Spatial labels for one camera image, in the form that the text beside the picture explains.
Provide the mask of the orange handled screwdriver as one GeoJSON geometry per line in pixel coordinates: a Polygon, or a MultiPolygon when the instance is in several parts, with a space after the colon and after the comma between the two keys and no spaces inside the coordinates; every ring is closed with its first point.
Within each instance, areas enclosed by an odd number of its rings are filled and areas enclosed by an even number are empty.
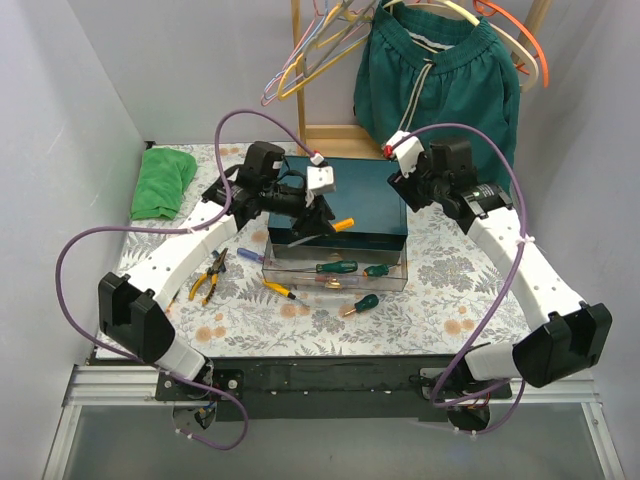
{"type": "Polygon", "coordinates": [[[348,230],[348,229],[352,228],[354,225],[355,225],[355,220],[353,218],[347,218],[347,219],[344,219],[342,221],[333,223],[331,225],[331,230],[328,233],[315,234],[315,235],[311,235],[311,236],[307,236],[307,237],[301,238],[299,240],[295,240],[295,241],[289,243],[287,245],[287,247],[288,248],[293,248],[295,246],[305,244],[305,243],[307,243],[309,241],[315,240],[315,239],[320,238],[320,237],[326,237],[328,235],[333,235],[333,234],[336,234],[336,233],[339,233],[339,232],[343,232],[345,230],[348,230]]]}

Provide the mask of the long green screwdriver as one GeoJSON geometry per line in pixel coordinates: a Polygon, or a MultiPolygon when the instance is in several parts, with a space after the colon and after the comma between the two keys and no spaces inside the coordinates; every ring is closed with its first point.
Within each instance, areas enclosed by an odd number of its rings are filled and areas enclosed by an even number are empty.
{"type": "Polygon", "coordinates": [[[331,263],[320,263],[313,267],[296,268],[295,272],[314,272],[316,274],[348,274],[356,272],[358,262],[353,260],[340,260],[331,263]]]}

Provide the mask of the blue red screwdriver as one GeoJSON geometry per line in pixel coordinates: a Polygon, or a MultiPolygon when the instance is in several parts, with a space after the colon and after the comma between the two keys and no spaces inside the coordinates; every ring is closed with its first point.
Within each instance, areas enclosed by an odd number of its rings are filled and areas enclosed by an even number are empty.
{"type": "Polygon", "coordinates": [[[246,249],[246,248],[241,248],[239,247],[236,250],[236,253],[238,256],[256,262],[256,263],[260,263],[263,265],[273,265],[273,261],[269,260],[268,258],[266,258],[264,255],[261,255],[257,252],[254,252],[252,250],[246,249]]]}
{"type": "Polygon", "coordinates": [[[308,275],[308,276],[294,276],[294,280],[301,280],[303,282],[315,282],[323,284],[326,288],[346,288],[351,286],[357,286],[360,280],[357,276],[331,276],[324,274],[308,275]]]}

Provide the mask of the clear acrylic drawer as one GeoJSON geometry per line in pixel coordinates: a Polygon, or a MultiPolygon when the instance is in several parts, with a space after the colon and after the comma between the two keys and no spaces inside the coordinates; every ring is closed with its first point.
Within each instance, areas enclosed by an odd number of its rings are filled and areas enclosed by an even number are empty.
{"type": "Polygon", "coordinates": [[[273,265],[263,265],[262,273],[268,282],[283,285],[291,285],[304,288],[325,288],[331,290],[358,290],[379,292],[400,292],[408,282],[407,253],[404,248],[394,250],[373,249],[331,249],[328,247],[315,247],[299,245],[288,248],[285,245],[268,242],[264,256],[273,261],[273,265]],[[346,288],[326,288],[323,284],[315,282],[303,282],[294,280],[294,276],[316,275],[314,272],[295,272],[296,268],[313,267],[320,263],[331,263],[340,260],[357,261],[359,268],[356,272],[348,274],[324,274],[331,276],[357,276],[360,283],[357,286],[346,288]],[[381,278],[364,277],[363,270],[371,265],[398,264],[399,268],[387,276],[381,278]]]}

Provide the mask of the yellow black screwdriver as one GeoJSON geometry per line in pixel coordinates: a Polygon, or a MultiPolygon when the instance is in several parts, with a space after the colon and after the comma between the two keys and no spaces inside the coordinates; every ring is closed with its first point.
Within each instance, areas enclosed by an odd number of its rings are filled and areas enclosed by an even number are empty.
{"type": "Polygon", "coordinates": [[[293,302],[297,302],[300,305],[304,305],[307,306],[307,304],[301,300],[294,292],[292,292],[290,289],[288,289],[287,287],[275,283],[275,282],[268,282],[266,280],[262,281],[263,285],[268,288],[269,290],[277,293],[278,295],[282,296],[283,298],[286,298],[290,301],[293,302]]]}

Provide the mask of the small green screwdriver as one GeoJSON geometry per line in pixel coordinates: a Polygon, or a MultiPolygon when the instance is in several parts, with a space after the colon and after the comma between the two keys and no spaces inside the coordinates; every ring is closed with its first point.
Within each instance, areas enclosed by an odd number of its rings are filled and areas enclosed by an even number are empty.
{"type": "Polygon", "coordinates": [[[362,274],[364,277],[368,278],[381,278],[389,275],[390,273],[394,273],[399,268],[398,264],[388,265],[388,264],[379,264],[379,265],[371,265],[366,267],[362,274]]]}

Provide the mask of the teal drawer box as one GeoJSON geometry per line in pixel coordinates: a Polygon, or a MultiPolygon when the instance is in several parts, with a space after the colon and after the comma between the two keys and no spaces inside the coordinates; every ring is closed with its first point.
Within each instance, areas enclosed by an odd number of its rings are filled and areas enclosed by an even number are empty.
{"type": "Polygon", "coordinates": [[[294,245],[291,219],[270,214],[268,233],[275,255],[293,259],[305,253],[331,250],[401,252],[408,237],[407,206],[388,184],[388,178],[396,173],[395,164],[338,157],[330,158],[328,163],[334,169],[336,191],[325,199],[338,221],[352,218],[354,226],[294,245]]]}

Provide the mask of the wooden rack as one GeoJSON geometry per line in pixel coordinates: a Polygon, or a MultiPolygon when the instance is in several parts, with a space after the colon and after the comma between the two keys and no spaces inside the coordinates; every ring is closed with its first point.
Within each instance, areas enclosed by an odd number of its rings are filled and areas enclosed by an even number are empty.
{"type": "MultiPolygon", "coordinates": [[[[465,7],[462,1],[454,3],[465,7]]],[[[480,15],[475,9],[470,12],[474,15],[480,15]]],[[[460,19],[455,14],[449,14],[448,16],[460,19]]],[[[517,56],[512,54],[512,61],[516,59],[517,56]]],[[[359,126],[352,124],[308,124],[305,114],[304,88],[294,95],[296,96],[297,104],[298,133],[302,139],[309,141],[312,147],[318,148],[331,155],[345,155],[354,158],[379,158],[381,156],[373,140],[365,130],[359,126]]]]}

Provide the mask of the stubby green screwdriver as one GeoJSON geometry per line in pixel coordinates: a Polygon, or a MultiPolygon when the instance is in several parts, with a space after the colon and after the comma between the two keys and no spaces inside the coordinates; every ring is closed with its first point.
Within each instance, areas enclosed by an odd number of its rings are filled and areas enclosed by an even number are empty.
{"type": "Polygon", "coordinates": [[[347,317],[354,314],[360,314],[376,308],[379,305],[379,297],[376,294],[368,294],[362,299],[348,307],[342,314],[343,317],[347,317]]]}

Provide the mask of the yellow hanger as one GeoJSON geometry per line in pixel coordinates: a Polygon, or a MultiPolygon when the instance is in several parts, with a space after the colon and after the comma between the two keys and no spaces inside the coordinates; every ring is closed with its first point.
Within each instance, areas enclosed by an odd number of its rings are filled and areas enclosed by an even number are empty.
{"type": "Polygon", "coordinates": [[[284,101],[300,92],[312,80],[364,45],[369,36],[376,1],[366,1],[359,8],[354,1],[323,2],[323,11],[316,10],[311,27],[294,46],[281,71],[270,84],[274,93],[267,93],[266,103],[272,99],[284,101]]]}

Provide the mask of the green shorts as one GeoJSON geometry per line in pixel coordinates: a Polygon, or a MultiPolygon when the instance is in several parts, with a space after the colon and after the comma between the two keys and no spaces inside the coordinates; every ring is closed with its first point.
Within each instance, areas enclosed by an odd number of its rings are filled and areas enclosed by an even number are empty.
{"type": "Polygon", "coordinates": [[[477,26],[399,2],[378,4],[353,95],[357,123],[379,145],[397,131],[465,124],[483,182],[507,187],[514,163],[520,84],[489,23],[477,26]]]}

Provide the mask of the green folded cloth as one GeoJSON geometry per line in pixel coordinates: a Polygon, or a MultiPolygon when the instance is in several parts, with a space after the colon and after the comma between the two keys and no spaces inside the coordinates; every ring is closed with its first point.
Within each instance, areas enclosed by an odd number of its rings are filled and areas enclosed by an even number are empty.
{"type": "Polygon", "coordinates": [[[197,172],[196,159],[170,148],[144,152],[130,209],[132,220],[173,220],[197,172]]]}

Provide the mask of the orange hanger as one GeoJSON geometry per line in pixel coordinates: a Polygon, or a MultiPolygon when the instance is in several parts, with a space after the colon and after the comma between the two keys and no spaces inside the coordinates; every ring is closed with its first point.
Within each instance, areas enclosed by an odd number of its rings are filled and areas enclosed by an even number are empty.
{"type": "Polygon", "coordinates": [[[473,7],[477,13],[485,17],[499,14],[511,22],[519,31],[518,42],[526,52],[533,51],[533,58],[537,61],[542,75],[542,86],[549,87],[550,71],[546,54],[538,42],[536,35],[542,27],[543,21],[552,5],[548,0],[535,0],[531,3],[526,19],[521,22],[508,10],[498,5],[495,1],[473,1],[473,7]]]}

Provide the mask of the pink hanger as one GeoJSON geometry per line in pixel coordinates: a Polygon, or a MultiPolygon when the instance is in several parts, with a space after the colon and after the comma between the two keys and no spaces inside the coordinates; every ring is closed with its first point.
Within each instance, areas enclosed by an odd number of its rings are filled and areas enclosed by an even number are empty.
{"type": "Polygon", "coordinates": [[[313,16],[306,28],[302,28],[301,3],[299,1],[291,2],[291,26],[293,36],[293,49],[283,62],[282,67],[274,74],[274,76],[265,85],[260,98],[260,105],[266,107],[271,104],[277,97],[276,87],[284,78],[286,70],[293,65],[294,61],[302,53],[303,48],[310,42],[312,36],[316,34],[324,25],[326,17],[329,14],[328,1],[312,1],[313,16]]]}

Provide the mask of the grey hanger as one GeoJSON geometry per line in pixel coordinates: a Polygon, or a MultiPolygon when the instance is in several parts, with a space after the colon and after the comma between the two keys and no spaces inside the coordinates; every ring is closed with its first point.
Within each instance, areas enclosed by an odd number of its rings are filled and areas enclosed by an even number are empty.
{"type": "Polygon", "coordinates": [[[371,30],[376,1],[353,10],[354,1],[340,1],[301,53],[301,75],[310,80],[362,46],[371,30]]]}

